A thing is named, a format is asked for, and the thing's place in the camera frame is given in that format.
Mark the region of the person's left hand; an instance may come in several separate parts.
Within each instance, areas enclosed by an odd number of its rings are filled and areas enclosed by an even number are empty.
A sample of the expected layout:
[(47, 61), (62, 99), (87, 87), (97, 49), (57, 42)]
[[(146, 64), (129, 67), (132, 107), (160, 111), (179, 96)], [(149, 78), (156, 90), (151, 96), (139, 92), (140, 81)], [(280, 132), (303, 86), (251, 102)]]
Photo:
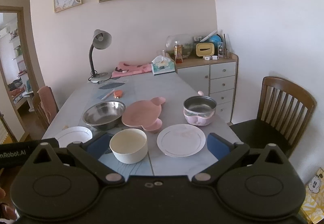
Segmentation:
[[(0, 188), (0, 199), (5, 198), (5, 191), (4, 189)], [(6, 219), (6, 220), (17, 220), (17, 215), (15, 213), (15, 210), (12, 209), (7, 203), (1, 201), (1, 219)]]

